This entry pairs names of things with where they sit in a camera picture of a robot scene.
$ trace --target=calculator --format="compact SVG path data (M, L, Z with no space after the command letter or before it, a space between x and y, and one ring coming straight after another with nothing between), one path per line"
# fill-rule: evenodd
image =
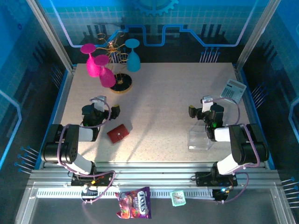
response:
M235 102L239 103L243 96L243 93L246 90L246 87L247 86L244 85L243 83L240 83L233 79L229 79L220 97L232 98Z

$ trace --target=red card case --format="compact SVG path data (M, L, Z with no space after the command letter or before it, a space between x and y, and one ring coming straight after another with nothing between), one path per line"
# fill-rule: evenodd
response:
M110 132L107 132L107 135L109 136L109 138L113 144L122 140L128 134L129 134L129 131L126 129L126 127L123 124L119 125L118 127L111 130Z

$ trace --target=transparent container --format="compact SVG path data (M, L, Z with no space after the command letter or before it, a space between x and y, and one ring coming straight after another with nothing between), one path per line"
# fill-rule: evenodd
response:
M212 141L207 137L206 125L202 120L190 127L188 132L188 150L190 152L207 151L212 144Z

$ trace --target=green alarm clock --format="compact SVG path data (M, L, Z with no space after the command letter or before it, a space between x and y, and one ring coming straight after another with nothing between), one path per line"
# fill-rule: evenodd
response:
M182 206L186 204L185 194L182 190L173 191L170 193L172 205L174 207Z

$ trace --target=candy bag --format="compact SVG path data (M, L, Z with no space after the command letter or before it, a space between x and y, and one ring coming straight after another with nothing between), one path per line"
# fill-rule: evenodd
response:
M151 218L149 187L115 194L121 209L116 213L119 218Z

